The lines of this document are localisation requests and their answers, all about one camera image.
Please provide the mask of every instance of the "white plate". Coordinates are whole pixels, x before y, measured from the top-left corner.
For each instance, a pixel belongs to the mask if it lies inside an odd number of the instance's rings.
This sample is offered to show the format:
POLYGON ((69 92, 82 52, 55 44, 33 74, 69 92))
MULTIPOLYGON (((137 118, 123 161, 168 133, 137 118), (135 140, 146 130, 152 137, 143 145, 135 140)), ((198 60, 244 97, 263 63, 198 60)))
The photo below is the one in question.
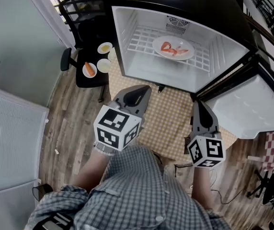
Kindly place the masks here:
POLYGON ((175 37, 175 36, 161 36, 156 38, 153 41, 153 49, 161 56, 164 56, 169 59, 175 59, 175 60, 186 60, 194 56, 194 47, 188 43, 186 40, 175 37), (171 44, 171 48, 176 49, 177 47, 181 47, 180 49, 188 49, 186 53, 183 54, 177 54, 175 56, 172 56, 172 53, 161 51, 161 46, 164 42, 168 42, 171 44))
POLYGON ((115 57, 117 57, 116 55, 116 50, 114 49, 114 47, 110 50, 107 58, 112 61, 115 57))
POLYGON ((110 70, 111 62, 108 59, 100 59, 97 63, 97 67, 100 72, 107 73, 110 70))
POLYGON ((89 78, 89 79, 92 79, 92 78, 95 77, 95 75, 97 75, 98 70, 97 70, 97 68, 95 67, 94 64, 89 63, 89 65, 92 67, 92 69, 93 69, 94 72, 95 72, 94 76, 91 77, 91 76, 88 74, 88 71, 86 70, 86 66, 85 66, 85 65, 83 66, 83 74, 85 75, 85 77, 87 77, 87 78, 89 78))
POLYGON ((106 53, 108 53, 112 48, 113 48, 113 45, 112 45, 111 43, 108 43, 108 42, 102 43, 100 46, 98 46, 98 52, 99 52, 100 54, 106 54, 106 53), (102 47, 105 46, 105 45, 106 45, 106 46, 109 46, 109 49, 106 50, 106 51, 102 51, 102 47))

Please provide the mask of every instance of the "checkered shirt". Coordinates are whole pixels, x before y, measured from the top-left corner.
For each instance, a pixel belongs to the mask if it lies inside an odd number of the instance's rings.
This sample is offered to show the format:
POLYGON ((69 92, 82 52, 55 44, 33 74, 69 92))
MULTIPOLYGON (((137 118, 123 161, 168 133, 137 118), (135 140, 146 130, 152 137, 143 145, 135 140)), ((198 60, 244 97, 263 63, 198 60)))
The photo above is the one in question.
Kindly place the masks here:
POLYGON ((89 194, 66 185, 44 196, 26 229, 63 213, 72 229, 229 229, 223 218, 191 199, 173 175, 160 169, 153 153, 131 146, 113 156, 101 182, 89 194))

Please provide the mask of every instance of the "white door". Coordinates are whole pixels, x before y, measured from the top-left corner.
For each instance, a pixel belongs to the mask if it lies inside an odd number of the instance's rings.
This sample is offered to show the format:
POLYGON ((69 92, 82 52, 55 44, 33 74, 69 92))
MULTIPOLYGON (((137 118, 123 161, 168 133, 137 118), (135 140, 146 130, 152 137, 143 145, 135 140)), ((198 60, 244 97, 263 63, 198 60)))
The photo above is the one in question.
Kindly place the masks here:
POLYGON ((241 139, 274 131, 274 91, 256 75, 207 102, 219 125, 241 139))

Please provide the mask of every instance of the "black refrigerator top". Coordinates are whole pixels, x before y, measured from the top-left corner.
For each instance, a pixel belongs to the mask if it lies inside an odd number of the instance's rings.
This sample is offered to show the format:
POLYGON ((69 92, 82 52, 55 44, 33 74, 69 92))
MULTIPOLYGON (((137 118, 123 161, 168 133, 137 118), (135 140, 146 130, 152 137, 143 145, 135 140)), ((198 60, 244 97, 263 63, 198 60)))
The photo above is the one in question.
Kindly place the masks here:
POLYGON ((236 0, 104 0, 106 6, 160 11, 200 23, 256 51, 252 31, 236 0))

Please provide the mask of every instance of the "wooden floor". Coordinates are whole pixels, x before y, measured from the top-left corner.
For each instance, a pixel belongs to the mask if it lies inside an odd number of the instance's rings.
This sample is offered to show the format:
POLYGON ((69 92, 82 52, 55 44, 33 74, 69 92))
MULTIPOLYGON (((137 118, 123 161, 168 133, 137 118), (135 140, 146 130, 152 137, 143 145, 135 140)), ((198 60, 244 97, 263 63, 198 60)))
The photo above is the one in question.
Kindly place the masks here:
MULTIPOLYGON (((75 69, 62 73, 49 103, 49 123, 46 125, 40 158, 39 178, 58 190, 70 184, 80 168, 89 158, 94 142, 93 121, 102 103, 98 103, 100 88, 80 89, 75 84, 75 69)), ((110 96, 105 95, 105 102, 110 96)), ((226 161, 211 171, 212 189, 219 190, 222 201, 228 202, 243 190, 235 200, 227 205, 220 203, 218 192, 215 197, 215 211, 225 216, 233 229, 252 229, 259 225, 267 229, 273 218, 270 206, 262 206, 262 197, 248 199, 247 191, 253 190, 258 181, 254 170, 260 165, 247 161, 248 155, 261 156, 264 136, 255 140, 237 140, 227 150, 226 161)), ((174 173, 173 162, 168 170, 174 173)), ((176 176, 191 193, 193 169, 177 169, 176 176)))
POLYGON ((98 103, 100 91, 100 87, 78 88, 74 67, 62 73, 58 80, 48 104, 49 122, 39 167, 39 178, 54 190, 70 184, 90 156, 94 142, 93 122, 102 105, 110 102, 107 93, 104 102, 98 103))

